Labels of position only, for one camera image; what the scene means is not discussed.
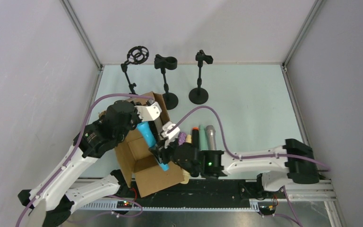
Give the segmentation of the silver microphone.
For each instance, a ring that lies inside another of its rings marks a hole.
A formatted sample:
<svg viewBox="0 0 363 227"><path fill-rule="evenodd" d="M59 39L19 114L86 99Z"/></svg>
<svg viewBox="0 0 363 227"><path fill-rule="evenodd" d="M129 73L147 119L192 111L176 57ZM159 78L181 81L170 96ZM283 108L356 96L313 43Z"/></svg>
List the silver microphone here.
<svg viewBox="0 0 363 227"><path fill-rule="evenodd" d="M208 149L209 150L216 150L216 130L213 125L208 125L205 129L207 142L208 142Z"/></svg>

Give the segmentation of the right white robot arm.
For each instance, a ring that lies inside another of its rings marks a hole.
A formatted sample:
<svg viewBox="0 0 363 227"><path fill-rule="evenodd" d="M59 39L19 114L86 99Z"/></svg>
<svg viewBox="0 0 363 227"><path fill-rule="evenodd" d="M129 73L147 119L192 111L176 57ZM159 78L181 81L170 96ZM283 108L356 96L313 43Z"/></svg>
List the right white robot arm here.
<svg viewBox="0 0 363 227"><path fill-rule="evenodd" d="M222 150L198 150L185 142L162 140L149 148L160 164L173 162L192 177L218 179L237 173L258 172L260 191L276 192L289 183L316 184L318 170L311 147L296 139L253 155L228 155Z"/></svg>

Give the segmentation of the brown cardboard box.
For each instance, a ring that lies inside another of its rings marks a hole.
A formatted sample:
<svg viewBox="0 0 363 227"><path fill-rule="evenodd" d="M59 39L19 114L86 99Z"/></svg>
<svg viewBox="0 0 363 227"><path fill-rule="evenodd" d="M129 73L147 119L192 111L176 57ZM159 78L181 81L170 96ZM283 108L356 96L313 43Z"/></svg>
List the brown cardboard box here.
<svg viewBox="0 0 363 227"><path fill-rule="evenodd" d="M159 94L150 92L144 94L142 98L117 100L100 114L105 116L105 123L111 125L114 138L119 139L114 151L122 176L129 187L131 187L131 181L134 179L144 196L183 181L183 172L178 165L170 162L168 163L169 170L164 171L158 165L138 129L129 131L124 127L124 114L127 108L134 107L135 102L145 104L149 98L153 98L159 102L160 107L164 107L163 98ZM170 120L166 110L161 112L159 118L161 118L163 125Z"/></svg>

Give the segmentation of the purple glitter microphone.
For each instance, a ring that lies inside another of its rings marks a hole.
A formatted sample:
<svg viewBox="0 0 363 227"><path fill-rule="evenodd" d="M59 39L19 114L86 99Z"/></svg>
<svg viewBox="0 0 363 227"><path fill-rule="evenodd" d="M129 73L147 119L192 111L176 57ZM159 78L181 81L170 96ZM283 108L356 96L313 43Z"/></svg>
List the purple glitter microphone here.
<svg viewBox="0 0 363 227"><path fill-rule="evenodd" d="M185 132L180 132L178 135L178 145L182 145L186 142L187 134Z"/></svg>

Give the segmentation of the mint green microphone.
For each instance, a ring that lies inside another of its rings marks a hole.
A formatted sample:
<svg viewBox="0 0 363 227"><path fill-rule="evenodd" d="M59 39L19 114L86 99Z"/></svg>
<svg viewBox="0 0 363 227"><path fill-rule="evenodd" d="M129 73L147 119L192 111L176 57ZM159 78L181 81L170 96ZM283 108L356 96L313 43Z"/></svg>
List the mint green microphone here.
<svg viewBox="0 0 363 227"><path fill-rule="evenodd" d="M199 149L201 151L208 150L206 128L204 125L199 125Z"/></svg>

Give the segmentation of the blue microphone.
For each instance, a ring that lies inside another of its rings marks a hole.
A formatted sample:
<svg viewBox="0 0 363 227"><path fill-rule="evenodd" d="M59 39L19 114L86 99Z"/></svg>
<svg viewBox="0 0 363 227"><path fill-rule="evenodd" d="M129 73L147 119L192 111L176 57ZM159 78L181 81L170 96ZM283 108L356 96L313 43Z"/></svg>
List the blue microphone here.
<svg viewBox="0 0 363 227"><path fill-rule="evenodd" d="M147 145L149 148L153 147L156 144L156 140L154 138L154 135L150 129L149 123L148 122L141 122L137 125L137 129L140 132L140 134L143 136L143 138L145 139ZM164 170L164 171L168 171L169 170L169 166L168 164L164 164L162 162L159 161L159 158L157 156L154 156L155 160L157 161L158 165Z"/></svg>

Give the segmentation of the gold microphone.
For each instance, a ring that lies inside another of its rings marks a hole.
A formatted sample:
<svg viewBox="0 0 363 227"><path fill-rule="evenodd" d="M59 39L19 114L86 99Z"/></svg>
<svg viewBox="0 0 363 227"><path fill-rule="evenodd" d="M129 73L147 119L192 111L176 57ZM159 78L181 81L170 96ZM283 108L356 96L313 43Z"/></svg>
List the gold microphone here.
<svg viewBox="0 0 363 227"><path fill-rule="evenodd" d="M191 135L186 134L185 142L191 143ZM182 172L183 172L183 181L181 182L181 184L187 184L190 180L190 173L184 169L182 170Z"/></svg>

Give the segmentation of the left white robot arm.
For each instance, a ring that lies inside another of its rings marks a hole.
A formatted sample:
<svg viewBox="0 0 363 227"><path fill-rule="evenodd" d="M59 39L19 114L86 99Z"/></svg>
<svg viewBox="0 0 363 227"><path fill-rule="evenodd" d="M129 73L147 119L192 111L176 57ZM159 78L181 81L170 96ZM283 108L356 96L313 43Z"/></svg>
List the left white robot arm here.
<svg viewBox="0 0 363 227"><path fill-rule="evenodd" d="M107 151L124 141L141 122L134 103L118 100L91 124L82 126L67 154L50 175L34 189L22 190L18 198L31 210L31 227L58 227L76 210L106 196L124 196L129 192L121 170L88 185L71 185Z"/></svg>

